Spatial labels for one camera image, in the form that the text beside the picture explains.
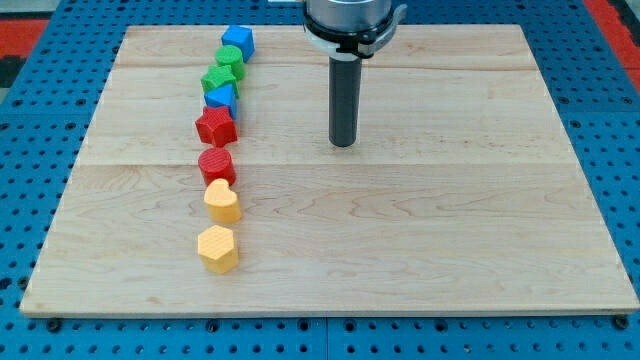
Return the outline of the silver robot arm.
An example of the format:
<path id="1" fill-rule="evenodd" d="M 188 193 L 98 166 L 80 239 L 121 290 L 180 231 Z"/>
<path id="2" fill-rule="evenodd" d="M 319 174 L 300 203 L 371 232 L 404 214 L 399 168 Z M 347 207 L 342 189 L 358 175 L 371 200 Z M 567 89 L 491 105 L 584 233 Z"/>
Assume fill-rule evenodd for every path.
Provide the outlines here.
<path id="1" fill-rule="evenodd" d="M 369 59 L 392 40 L 407 10 L 391 0 L 307 0 L 303 26 L 309 42 L 330 58 Z"/>

